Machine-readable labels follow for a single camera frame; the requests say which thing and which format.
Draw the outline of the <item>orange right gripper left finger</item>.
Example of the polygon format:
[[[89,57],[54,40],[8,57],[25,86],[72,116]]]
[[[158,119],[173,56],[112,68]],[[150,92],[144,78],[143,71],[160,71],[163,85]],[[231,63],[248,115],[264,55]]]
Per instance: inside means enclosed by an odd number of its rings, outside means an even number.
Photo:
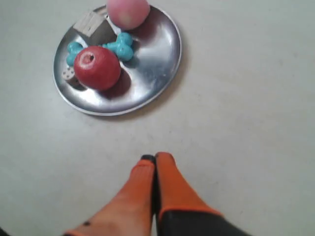
[[[149,236],[155,158],[143,155],[116,196],[94,216],[65,236]]]

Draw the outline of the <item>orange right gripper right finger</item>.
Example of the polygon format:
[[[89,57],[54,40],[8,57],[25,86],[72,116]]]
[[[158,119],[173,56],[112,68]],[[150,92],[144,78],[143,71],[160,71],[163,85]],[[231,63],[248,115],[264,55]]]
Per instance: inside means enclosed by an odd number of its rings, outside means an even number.
[[[248,236],[217,210],[208,206],[185,180],[174,157],[159,152],[156,174],[159,193],[157,234],[159,236]]]

